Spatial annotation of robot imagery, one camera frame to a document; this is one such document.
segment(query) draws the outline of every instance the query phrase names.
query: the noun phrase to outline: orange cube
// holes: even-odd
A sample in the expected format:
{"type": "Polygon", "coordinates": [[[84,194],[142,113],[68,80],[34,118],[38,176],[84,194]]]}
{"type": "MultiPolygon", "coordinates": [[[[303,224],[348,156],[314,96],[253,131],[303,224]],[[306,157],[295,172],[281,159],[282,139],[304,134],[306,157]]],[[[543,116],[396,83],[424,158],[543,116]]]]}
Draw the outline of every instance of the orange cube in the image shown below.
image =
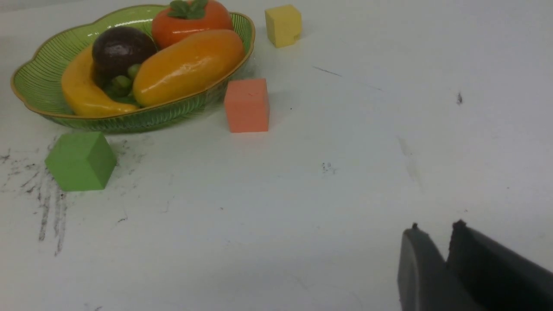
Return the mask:
{"type": "Polygon", "coordinates": [[[269,95],[265,79],[233,80],[225,94],[228,127],[232,133],[269,130],[269,95]]]}

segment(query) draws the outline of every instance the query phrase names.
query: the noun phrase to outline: fruit bowl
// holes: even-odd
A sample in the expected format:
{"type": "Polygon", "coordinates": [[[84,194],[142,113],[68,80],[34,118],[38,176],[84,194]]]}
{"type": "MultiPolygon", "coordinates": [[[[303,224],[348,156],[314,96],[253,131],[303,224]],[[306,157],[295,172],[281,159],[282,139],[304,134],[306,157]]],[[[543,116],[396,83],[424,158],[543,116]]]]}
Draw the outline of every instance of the fruit bowl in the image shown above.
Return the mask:
{"type": "Polygon", "coordinates": [[[48,39],[33,58],[17,69],[11,80],[14,94],[25,106],[57,124],[106,133],[151,131],[172,125],[201,111],[207,104],[219,102],[228,82],[246,72],[253,51],[255,26],[247,16],[231,12],[234,31],[242,39],[246,55],[240,64],[206,90],[172,102],[108,117],[73,114],[60,85],[61,76],[71,60],[96,37],[110,27],[125,25],[150,35],[152,19],[167,6],[143,5],[114,11],[97,21],[65,30],[48,39]]]}

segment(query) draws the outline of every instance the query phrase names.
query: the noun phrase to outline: green cube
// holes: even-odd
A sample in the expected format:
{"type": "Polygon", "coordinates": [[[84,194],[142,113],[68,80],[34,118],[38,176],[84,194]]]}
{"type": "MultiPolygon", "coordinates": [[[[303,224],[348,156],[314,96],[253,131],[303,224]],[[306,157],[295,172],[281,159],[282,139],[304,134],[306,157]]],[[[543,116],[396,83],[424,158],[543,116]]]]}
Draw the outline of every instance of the green cube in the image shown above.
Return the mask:
{"type": "Polygon", "coordinates": [[[45,160],[63,191],[102,190],[117,158],[101,132],[62,135],[45,160]]]}

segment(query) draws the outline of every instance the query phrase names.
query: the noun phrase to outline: bowl rim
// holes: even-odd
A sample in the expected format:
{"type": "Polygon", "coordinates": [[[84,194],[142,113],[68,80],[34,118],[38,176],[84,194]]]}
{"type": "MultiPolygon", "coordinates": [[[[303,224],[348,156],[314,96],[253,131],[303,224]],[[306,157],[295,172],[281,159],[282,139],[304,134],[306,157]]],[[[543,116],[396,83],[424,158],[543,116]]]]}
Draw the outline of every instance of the bowl rim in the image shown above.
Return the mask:
{"type": "Polygon", "coordinates": [[[90,26],[90,25],[94,25],[96,24],[97,22],[101,21],[102,19],[104,19],[105,17],[108,17],[109,15],[113,14],[113,13],[117,13],[119,11],[124,11],[124,10],[127,10],[127,9],[132,9],[132,8],[139,8],[139,7],[160,7],[160,8],[168,8],[169,6],[166,6],[166,5],[163,5],[163,4],[139,4],[139,5],[136,5],[136,6],[129,6],[129,7],[124,7],[124,8],[121,8],[121,9],[117,9],[115,11],[111,11],[105,15],[103,15],[102,17],[94,20],[93,22],[91,23],[88,23],[88,24],[82,24],[82,25],[78,25],[78,26],[75,26],[75,27],[71,27],[71,28],[67,28],[65,30],[62,30],[61,32],[58,32],[54,35],[52,35],[50,38],[46,39],[35,51],[35,53],[33,54],[33,57],[26,61],[25,63],[23,63],[21,66],[19,66],[13,73],[12,73],[12,76],[10,78],[10,85],[11,85],[11,88],[12,88],[12,92],[15,94],[15,96],[17,98],[19,98],[19,100],[21,100],[21,102],[23,102],[23,104],[25,105],[25,107],[28,109],[28,110],[31,110],[39,115],[42,115],[42,116],[46,116],[46,117],[52,117],[52,118],[63,118],[63,119],[71,119],[71,120],[89,120],[89,121],[97,121],[97,120],[106,120],[106,119],[110,119],[110,118],[114,118],[114,117],[126,117],[126,116],[130,116],[130,115],[135,115],[135,114],[138,114],[138,113],[141,113],[141,112],[145,112],[145,111],[148,111],[148,110],[152,110],[152,109],[155,109],[155,108],[159,108],[161,106],[166,106],[166,105],[169,105],[171,103],[174,103],[176,101],[181,101],[181,100],[184,100],[184,99],[188,99],[188,98],[191,98],[191,97],[194,97],[194,96],[197,96],[203,92],[206,92],[208,91],[209,89],[211,89],[212,87],[218,85],[219,83],[223,82],[224,80],[226,80],[227,78],[229,78],[232,74],[234,74],[238,68],[240,68],[249,58],[250,56],[252,55],[252,52],[253,52],[253,48],[254,48],[254,42],[255,42],[255,24],[253,23],[252,19],[245,15],[245,14],[242,14],[240,12],[229,12],[230,15],[239,15],[243,18],[245,18],[249,23],[250,25],[252,26],[252,43],[250,44],[249,46],[249,50],[246,52],[244,58],[240,61],[240,63],[238,63],[228,74],[226,74],[224,77],[220,78],[219,80],[215,81],[214,83],[210,84],[208,87],[206,87],[205,89],[201,90],[201,91],[198,91],[194,94],[191,94],[191,95],[187,95],[187,96],[183,96],[183,97],[179,97],[178,99],[174,99],[174,100],[171,100],[171,101],[166,101],[166,102],[162,102],[162,103],[159,103],[159,104],[156,104],[156,105],[152,105],[152,106],[148,106],[148,107],[142,107],[140,109],[137,109],[135,111],[131,111],[131,112],[125,112],[125,113],[117,113],[117,114],[113,114],[113,115],[107,115],[107,116],[102,116],[102,117],[87,117],[87,116],[77,116],[77,115],[66,115],[66,114],[63,114],[63,113],[52,113],[52,112],[47,112],[47,111],[43,111],[43,110],[40,110],[40,109],[37,109],[33,106],[31,106],[30,104],[27,103],[27,100],[25,99],[25,97],[19,93],[19,91],[17,90],[17,88],[15,87],[15,83],[14,83],[14,78],[15,78],[15,75],[25,66],[27,66],[28,64],[32,63],[36,57],[38,56],[38,53],[40,52],[40,50],[48,43],[50,42],[52,39],[54,39],[55,37],[57,37],[58,35],[60,34],[63,34],[63,33],[66,33],[66,32],[69,32],[71,30],[74,30],[74,29],[77,29],[77,28],[81,28],[81,27],[84,27],[84,26],[90,26]]]}

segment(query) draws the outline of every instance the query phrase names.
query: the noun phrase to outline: fake fruit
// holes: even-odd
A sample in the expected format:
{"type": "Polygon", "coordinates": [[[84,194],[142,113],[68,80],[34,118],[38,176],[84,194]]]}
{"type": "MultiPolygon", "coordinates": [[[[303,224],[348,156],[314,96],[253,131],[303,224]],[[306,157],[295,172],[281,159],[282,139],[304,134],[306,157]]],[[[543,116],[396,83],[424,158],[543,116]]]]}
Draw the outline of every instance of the fake fruit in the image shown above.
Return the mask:
{"type": "Polygon", "coordinates": [[[105,79],[127,74],[129,67],[141,64],[156,52],[155,43],[147,34],[127,26],[109,28],[92,46],[96,71],[105,79]]]}
{"type": "Polygon", "coordinates": [[[69,107],[78,116],[104,117],[138,109],[111,100],[95,83],[92,45],[69,63],[61,76],[61,90],[69,107]]]}
{"type": "Polygon", "coordinates": [[[195,33],[147,59],[134,79],[134,98],[154,106],[213,86],[244,61],[242,40],[232,30],[195,33]]]}
{"type": "Polygon", "coordinates": [[[234,30],[231,15],[216,0],[175,0],[169,6],[152,20],[152,36],[159,49],[204,30],[234,30]]]}

